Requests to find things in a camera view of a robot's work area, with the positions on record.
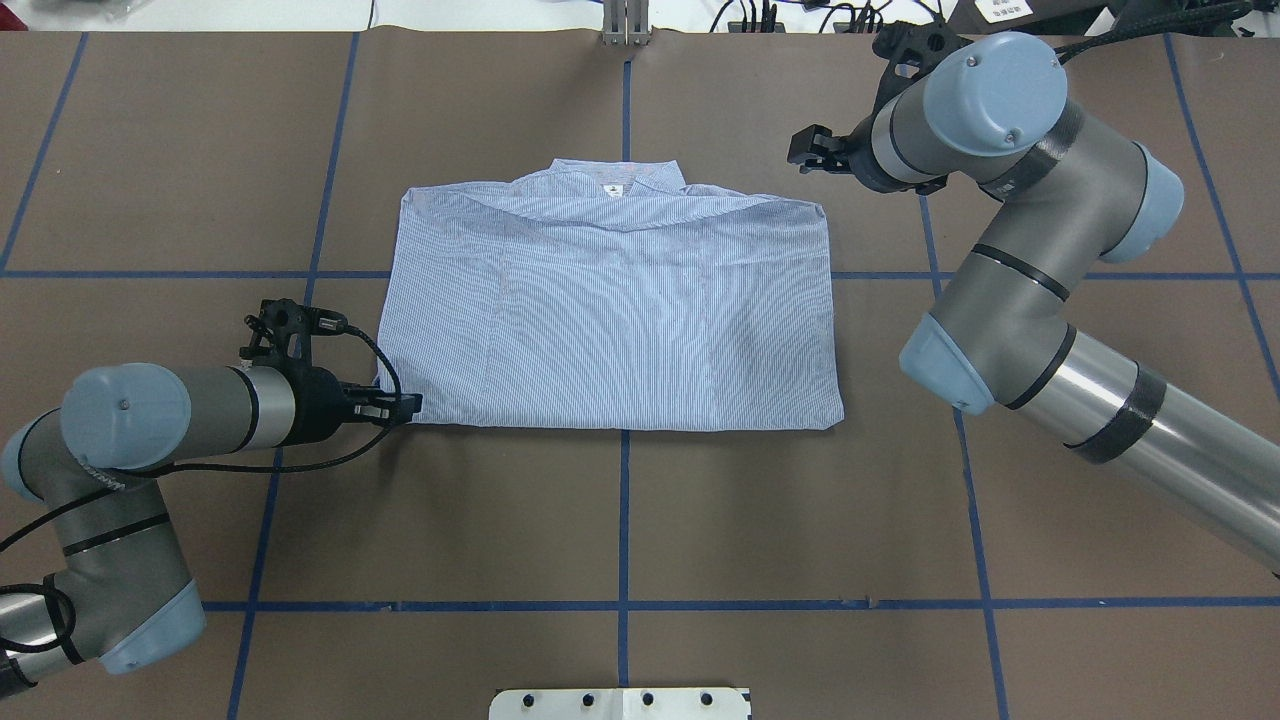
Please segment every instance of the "garment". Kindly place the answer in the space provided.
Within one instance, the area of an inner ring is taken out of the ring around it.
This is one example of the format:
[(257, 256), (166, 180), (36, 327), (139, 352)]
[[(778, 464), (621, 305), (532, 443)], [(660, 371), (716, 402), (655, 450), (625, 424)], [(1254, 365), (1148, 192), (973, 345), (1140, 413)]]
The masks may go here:
[(556, 160), (512, 183), (410, 190), (379, 343), (424, 395), (419, 423), (844, 418), (822, 208), (687, 186), (676, 163)]

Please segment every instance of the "white mounting plate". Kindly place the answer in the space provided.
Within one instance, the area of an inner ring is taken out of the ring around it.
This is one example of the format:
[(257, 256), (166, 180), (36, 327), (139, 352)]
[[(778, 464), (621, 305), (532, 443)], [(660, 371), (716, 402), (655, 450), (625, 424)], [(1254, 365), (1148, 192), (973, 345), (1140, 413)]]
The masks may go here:
[(503, 691), (489, 720), (751, 720), (750, 697), (744, 688)]

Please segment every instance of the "paper tag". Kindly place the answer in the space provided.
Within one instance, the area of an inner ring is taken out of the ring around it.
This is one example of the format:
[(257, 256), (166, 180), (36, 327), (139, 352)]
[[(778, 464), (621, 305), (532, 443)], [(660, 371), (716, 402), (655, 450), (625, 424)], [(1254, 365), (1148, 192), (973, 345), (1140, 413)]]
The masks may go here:
[(992, 24), (1032, 14), (1032, 6), (1027, 4), (1027, 0), (973, 0), (973, 4), (982, 13), (982, 17)]

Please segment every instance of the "folded shirt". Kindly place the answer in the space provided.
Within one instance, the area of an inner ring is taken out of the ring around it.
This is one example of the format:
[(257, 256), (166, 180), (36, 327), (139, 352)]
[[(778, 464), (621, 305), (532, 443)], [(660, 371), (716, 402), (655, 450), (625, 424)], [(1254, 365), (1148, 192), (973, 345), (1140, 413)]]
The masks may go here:
[(424, 395), (417, 423), (844, 418), (822, 208), (690, 186), (676, 163), (556, 160), (511, 183), (410, 190), (379, 343)]

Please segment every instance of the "red object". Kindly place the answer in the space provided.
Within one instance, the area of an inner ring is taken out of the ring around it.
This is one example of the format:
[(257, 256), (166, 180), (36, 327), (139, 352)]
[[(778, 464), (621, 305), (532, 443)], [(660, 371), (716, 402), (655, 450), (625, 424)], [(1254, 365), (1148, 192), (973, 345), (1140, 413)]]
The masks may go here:
[(0, 5), (0, 29), (27, 29), (27, 23), (18, 19), (5, 5)]

